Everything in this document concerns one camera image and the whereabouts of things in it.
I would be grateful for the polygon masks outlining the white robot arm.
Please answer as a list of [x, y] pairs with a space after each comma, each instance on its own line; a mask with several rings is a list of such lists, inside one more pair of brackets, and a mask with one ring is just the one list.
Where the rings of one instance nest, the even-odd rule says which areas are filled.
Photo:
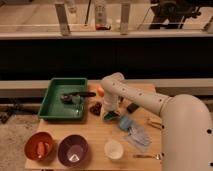
[[162, 119], [162, 171], [213, 171], [213, 121], [197, 97], [173, 97], [128, 86], [122, 73], [105, 76], [101, 87], [106, 111], [117, 108], [124, 97]]

